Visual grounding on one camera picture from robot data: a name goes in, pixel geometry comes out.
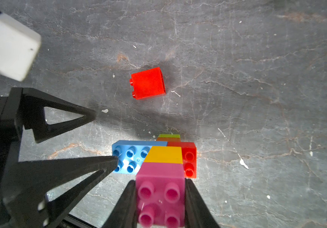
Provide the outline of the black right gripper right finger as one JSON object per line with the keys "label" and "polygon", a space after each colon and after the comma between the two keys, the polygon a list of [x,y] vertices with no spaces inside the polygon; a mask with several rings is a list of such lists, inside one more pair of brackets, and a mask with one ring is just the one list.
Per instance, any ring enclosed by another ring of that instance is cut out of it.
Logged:
{"label": "black right gripper right finger", "polygon": [[220,228],[191,179],[185,179],[185,228]]}

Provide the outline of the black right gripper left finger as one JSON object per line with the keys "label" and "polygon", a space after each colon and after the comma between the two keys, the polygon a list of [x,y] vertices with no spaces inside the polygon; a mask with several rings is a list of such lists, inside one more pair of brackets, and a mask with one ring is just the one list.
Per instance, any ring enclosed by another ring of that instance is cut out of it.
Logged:
{"label": "black right gripper left finger", "polygon": [[103,228],[136,228],[136,182],[130,181],[120,196]]}

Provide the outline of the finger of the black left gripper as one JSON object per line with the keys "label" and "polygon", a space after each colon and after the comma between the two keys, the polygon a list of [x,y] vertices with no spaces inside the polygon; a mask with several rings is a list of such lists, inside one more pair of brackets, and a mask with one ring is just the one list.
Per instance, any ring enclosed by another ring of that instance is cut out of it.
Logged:
{"label": "finger of the black left gripper", "polygon": [[[6,228],[56,228],[82,198],[118,165],[116,156],[17,162],[10,165],[1,184],[10,216]],[[48,191],[71,180],[91,175],[58,198]]]}
{"label": "finger of the black left gripper", "polygon": [[23,89],[23,122],[41,143],[96,119],[97,113],[34,88]]}

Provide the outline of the magenta lego brick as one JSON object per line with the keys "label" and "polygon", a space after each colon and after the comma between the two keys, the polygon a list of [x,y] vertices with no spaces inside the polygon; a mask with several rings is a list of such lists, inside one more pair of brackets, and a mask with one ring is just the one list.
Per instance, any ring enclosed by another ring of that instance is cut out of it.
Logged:
{"label": "magenta lego brick", "polygon": [[185,177],[178,163],[144,162],[136,175],[138,223],[167,228],[184,226]]}

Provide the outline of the blue lego brick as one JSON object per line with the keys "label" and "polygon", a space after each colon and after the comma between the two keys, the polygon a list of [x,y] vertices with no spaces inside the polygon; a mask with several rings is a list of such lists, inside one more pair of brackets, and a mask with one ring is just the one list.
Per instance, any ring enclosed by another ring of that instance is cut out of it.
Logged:
{"label": "blue lego brick", "polygon": [[112,155],[118,157],[114,173],[136,175],[153,146],[167,146],[165,141],[119,140],[112,144]]}

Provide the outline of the yellow lego brick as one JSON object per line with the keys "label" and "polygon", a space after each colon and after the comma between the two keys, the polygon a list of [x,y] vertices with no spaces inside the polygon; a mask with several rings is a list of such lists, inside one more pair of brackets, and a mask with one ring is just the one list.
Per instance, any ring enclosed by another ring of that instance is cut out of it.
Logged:
{"label": "yellow lego brick", "polygon": [[180,147],[153,146],[144,162],[183,164],[182,150]]}

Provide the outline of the red lego brick front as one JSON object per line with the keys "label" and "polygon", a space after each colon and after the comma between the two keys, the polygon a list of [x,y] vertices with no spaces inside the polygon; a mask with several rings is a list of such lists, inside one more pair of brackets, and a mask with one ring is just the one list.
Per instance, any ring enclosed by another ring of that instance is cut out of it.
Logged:
{"label": "red lego brick front", "polygon": [[167,146],[180,147],[185,178],[197,178],[197,147],[193,142],[168,142]]}

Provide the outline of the small lime lego brick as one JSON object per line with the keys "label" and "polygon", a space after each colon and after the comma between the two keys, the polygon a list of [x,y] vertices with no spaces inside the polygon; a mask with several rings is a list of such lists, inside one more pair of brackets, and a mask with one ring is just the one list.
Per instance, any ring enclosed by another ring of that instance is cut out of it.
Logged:
{"label": "small lime lego brick", "polygon": [[159,138],[180,138],[179,134],[159,134]]}

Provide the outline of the orange lego brick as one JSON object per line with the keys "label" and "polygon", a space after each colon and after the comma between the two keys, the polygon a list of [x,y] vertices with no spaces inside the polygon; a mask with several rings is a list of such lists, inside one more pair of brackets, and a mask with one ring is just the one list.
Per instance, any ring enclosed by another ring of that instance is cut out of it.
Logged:
{"label": "orange lego brick", "polygon": [[180,138],[170,138],[170,137],[158,137],[156,139],[158,142],[181,142]]}

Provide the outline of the small red lego brick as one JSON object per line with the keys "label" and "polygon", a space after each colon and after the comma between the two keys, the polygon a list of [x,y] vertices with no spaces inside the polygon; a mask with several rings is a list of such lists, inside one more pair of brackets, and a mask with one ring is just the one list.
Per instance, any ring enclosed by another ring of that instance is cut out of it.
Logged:
{"label": "small red lego brick", "polygon": [[130,78],[133,98],[143,100],[166,95],[162,71],[159,67],[134,73]]}

